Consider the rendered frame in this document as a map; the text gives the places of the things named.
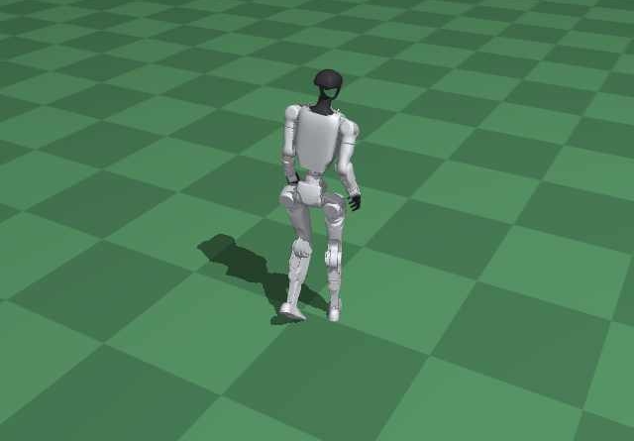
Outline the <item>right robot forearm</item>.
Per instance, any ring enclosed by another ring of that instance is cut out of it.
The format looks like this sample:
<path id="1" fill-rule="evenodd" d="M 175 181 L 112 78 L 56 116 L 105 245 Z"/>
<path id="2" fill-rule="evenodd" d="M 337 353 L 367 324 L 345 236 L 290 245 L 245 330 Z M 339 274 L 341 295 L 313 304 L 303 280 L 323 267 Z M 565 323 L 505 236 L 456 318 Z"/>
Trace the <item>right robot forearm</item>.
<path id="1" fill-rule="evenodd" d="M 353 199 L 353 197 L 357 195 L 361 196 L 361 192 L 356 183 L 356 177 L 354 174 L 354 168 L 352 164 L 347 165 L 346 175 L 347 176 L 343 176 L 343 175 L 341 176 L 341 182 L 345 186 L 345 189 L 348 195 L 350 196 L 350 198 Z"/>

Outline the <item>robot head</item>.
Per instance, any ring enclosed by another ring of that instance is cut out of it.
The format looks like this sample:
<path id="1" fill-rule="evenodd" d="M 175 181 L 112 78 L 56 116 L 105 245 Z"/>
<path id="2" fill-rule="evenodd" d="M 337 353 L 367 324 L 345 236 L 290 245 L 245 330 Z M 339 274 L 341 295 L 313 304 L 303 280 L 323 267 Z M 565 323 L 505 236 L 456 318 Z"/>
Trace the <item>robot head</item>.
<path id="1" fill-rule="evenodd" d="M 309 107 L 310 111 L 320 115 L 333 115 L 331 110 L 331 101 L 334 100 L 341 89 L 343 83 L 343 77 L 340 73 L 333 69 L 321 70 L 314 79 L 314 84 L 319 86 L 320 96 L 315 106 Z M 324 90 L 337 88 L 336 94 L 333 97 L 329 97 L 325 94 Z"/>

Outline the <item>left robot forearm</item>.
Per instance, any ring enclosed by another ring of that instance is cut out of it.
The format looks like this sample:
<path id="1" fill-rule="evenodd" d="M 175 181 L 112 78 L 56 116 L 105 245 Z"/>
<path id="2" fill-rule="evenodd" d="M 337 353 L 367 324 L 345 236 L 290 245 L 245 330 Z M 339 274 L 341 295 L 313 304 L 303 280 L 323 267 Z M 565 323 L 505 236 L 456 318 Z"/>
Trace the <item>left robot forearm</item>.
<path id="1" fill-rule="evenodd" d="M 283 145 L 282 145 L 283 148 Z M 295 157 L 287 157 L 282 155 L 281 148 L 281 162 L 283 164 L 284 175 L 287 177 L 290 183 L 297 181 L 296 172 L 295 172 Z"/>

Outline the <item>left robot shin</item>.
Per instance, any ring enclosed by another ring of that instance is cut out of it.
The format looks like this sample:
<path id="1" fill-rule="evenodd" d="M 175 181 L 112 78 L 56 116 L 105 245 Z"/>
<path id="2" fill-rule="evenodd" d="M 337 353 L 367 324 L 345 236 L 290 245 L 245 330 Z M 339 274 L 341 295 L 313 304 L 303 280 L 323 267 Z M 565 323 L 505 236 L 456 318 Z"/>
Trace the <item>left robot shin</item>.
<path id="1" fill-rule="evenodd" d="M 295 255 L 294 244 L 296 241 L 297 239 L 292 244 L 292 254 L 289 260 L 289 290 L 287 297 L 287 302 L 291 302 L 294 307 L 297 307 L 301 285 L 305 281 L 311 258 L 311 254 L 304 258 Z"/>

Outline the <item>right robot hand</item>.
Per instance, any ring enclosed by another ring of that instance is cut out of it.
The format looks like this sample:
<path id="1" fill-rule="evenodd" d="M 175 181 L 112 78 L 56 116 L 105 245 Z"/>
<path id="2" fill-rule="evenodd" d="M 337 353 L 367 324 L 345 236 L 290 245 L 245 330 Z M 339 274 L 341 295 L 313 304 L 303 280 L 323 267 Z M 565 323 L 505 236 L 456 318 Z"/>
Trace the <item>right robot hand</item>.
<path id="1" fill-rule="evenodd" d="M 351 198 L 348 197 L 347 199 L 351 199 Z M 353 201 L 349 202 L 349 204 L 356 202 L 354 205 L 351 206 L 351 208 L 357 206 L 355 209 L 352 210 L 352 211 L 356 211 L 361 207 L 361 197 L 357 195 L 357 196 L 354 196 L 352 200 Z"/>

